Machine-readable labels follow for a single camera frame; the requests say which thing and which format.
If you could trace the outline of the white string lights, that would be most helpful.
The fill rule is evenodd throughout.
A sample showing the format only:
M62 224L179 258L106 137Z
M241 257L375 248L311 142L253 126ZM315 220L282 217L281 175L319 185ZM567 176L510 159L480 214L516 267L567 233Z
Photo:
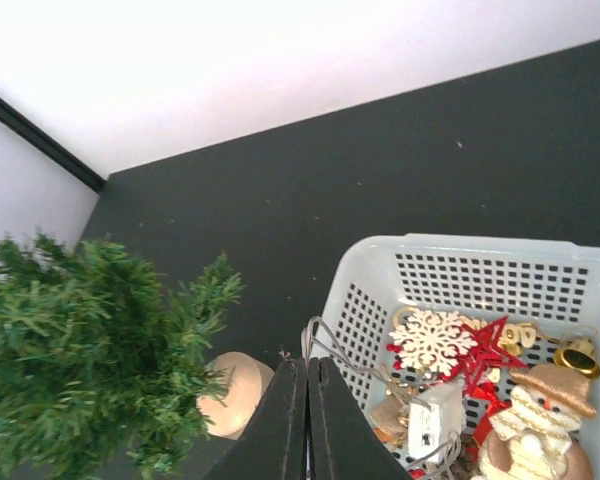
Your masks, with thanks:
M357 360L353 351L345 349L345 340L338 332L333 332L319 316L312 317L301 334L303 358L310 360L318 353L326 353L336 364L346 380L358 376L360 382L353 388L354 397L360 400L367 423L379 428L380 423L372 418L369 405L370 390L379 388L385 397L397 403L391 419L398 422L397 434L392 434L383 444L390 453L397 455L396 460L413 479L452 479L452 465L462 451L460 432L453 430L448 438L425 455L410 457L407 448L408 414L412 405L424 408L428 413L433 411L433 404L417 395L428 387L425 380L407 381L389 373L384 364L375 364L365 359Z

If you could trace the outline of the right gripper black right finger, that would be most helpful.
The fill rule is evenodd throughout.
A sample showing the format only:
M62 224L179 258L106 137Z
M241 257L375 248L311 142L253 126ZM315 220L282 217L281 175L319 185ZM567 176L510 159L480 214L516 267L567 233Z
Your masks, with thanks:
M376 434L330 358L308 364L310 471L322 480L408 479Z

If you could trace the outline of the small green christmas tree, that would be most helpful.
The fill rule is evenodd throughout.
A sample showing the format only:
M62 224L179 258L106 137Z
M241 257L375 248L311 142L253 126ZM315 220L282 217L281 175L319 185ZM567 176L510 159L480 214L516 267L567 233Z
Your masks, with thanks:
M170 289L119 243L0 239L0 479L91 479L120 450L172 473L228 389L207 354L243 288L225 256Z

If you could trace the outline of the white perforated plastic basket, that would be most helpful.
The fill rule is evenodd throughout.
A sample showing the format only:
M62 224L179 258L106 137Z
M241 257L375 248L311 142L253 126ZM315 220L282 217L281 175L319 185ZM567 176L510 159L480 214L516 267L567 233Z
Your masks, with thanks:
M551 361L571 336L590 338L600 363L600 248L450 235L369 237L343 255L322 319L357 360L391 370L392 318L406 306L528 324L521 340L528 365ZM590 400L597 416L577 439L600 479L600 378Z

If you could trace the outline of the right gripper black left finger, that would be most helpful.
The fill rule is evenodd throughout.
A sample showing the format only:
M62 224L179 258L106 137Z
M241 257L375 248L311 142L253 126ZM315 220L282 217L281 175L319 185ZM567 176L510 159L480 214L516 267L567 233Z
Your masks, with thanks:
M205 475L212 480L299 480L307 469L307 367L277 367L243 434Z

